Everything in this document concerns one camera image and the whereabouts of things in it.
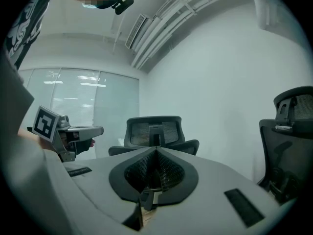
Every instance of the air vent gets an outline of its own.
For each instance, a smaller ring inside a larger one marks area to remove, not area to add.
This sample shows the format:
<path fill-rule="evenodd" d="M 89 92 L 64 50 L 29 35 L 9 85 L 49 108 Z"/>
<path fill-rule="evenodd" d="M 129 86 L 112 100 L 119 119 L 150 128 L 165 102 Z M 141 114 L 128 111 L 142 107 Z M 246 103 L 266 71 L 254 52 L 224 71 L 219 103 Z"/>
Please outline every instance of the air vent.
<path fill-rule="evenodd" d="M 136 23 L 134 24 L 129 36 L 128 36 L 128 39 L 125 43 L 125 46 L 130 49 L 132 47 L 132 44 L 136 38 L 136 35 L 138 33 L 138 31 L 140 30 L 140 28 L 142 27 L 142 25 L 144 24 L 144 22 L 146 21 L 147 17 L 140 14 Z"/>

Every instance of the window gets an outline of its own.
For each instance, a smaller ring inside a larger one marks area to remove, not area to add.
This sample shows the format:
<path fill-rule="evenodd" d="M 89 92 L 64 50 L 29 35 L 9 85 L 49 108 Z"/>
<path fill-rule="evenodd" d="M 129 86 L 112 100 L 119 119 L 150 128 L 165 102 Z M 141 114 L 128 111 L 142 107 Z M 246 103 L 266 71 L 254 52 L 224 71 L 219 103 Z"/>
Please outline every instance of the window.
<path fill-rule="evenodd" d="M 112 73 L 81 69 L 21 70 L 24 86 L 35 100 L 21 128 L 32 126 L 39 105 L 68 115 L 73 126 L 102 126 L 95 147 L 77 160 L 108 156 L 111 146 L 124 138 L 126 121 L 139 116 L 139 80 Z"/>

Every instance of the hand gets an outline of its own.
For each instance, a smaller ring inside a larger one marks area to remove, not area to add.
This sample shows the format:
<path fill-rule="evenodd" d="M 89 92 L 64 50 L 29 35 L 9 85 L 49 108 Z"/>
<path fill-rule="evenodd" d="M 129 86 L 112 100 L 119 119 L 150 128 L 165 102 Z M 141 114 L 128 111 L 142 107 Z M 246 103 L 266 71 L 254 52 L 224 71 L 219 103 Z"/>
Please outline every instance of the hand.
<path fill-rule="evenodd" d="M 95 140 L 91 140 L 90 147 L 94 147 L 94 143 L 96 143 L 96 141 Z"/>
<path fill-rule="evenodd" d="M 37 144 L 41 146 L 42 149 L 55 151 L 55 149 L 53 148 L 52 144 L 49 141 L 44 140 L 29 131 L 19 129 L 18 136 L 35 141 Z"/>

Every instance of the black mesh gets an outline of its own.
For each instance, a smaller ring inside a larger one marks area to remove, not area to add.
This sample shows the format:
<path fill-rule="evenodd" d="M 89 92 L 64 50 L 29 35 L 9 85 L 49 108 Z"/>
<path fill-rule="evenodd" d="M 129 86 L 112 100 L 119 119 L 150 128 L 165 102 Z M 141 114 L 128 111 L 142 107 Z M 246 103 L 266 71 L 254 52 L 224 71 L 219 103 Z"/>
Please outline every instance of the black mesh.
<path fill-rule="evenodd" d="M 283 135 L 269 127 L 262 127 L 262 132 L 268 151 L 270 180 L 280 188 L 283 180 L 292 175 L 301 185 L 312 166 L 313 140 Z"/>
<path fill-rule="evenodd" d="M 138 192 L 142 192 L 148 185 L 153 172 L 156 170 L 156 152 L 150 153 L 125 170 L 127 182 Z"/>
<path fill-rule="evenodd" d="M 165 143 L 172 143 L 179 139 L 175 122 L 163 122 Z"/>
<path fill-rule="evenodd" d="M 294 119 L 313 118 L 313 96 L 300 95 L 296 97 L 297 105 L 294 107 Z"/>
<path fill-rule="evenodd" d="M 176 122 L 163 122 L 165 143 L 179 140 Z M 135 123 L 132 125 L 131 143 L 139 146 L 149 146 L 149 124 Z"/>
<path fill-rule="evenodd" d="M 145 189 L 153 175 L 159 176 L 164 192 L 178 185 L 184 179 L 185 172 L 180 165 L 155 151 L 129 166 L 124 173 L 127 182 L 138 192 Z"/>
<path fill-rule="evenodd" d="M 136 123 L 132 125 L 131 143 L 139 146 L 149 146 L 148 123 Z"/>
<path fill-rule="evenodd" d="M 157 154 L 157 158 L 157 171 L 160 177 L 162 191 L 167 191 L 183 180 L 185 172 L 180 165 L 163 156 L 161 153 Z"/>

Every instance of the black office chair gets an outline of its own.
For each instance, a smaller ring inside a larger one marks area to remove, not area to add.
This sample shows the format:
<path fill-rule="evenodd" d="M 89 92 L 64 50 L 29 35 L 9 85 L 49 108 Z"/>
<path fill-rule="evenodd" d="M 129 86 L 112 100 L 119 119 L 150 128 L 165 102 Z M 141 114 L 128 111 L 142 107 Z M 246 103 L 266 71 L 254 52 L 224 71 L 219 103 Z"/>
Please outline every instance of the black office chair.
<path fill-rule="evenodd" d="M 167 148 L 175 150 L 175 151 L 181 151 L 185 152 L 191 155 L 196 155 L 198 148 L 199 148 L 199 141 L 198 140 L 190 140 L 183 143 L 177 143 L 168 146 Z"/>
<path fill-rule="evenodd" d="M 180 117 L 135 117 L 127 120 L 125 147 L 168 147 L 184 141 Z"/>
<path fill-rule="evenodd" d="M 297 197 L 313 162 L 313 87 L 274 99 L 276 119 L 260 121 L 266 173 L 259 185 L 283 204 Z"/>
<path fill-rule="evenodd" d="M 122 146 L 112 146 L 109 148 L 109 156 L 115 156 L 123 153 L 127 153 L 130 151 L 135 151 L 140 148 L 137 147 L 122 147 Z"/>

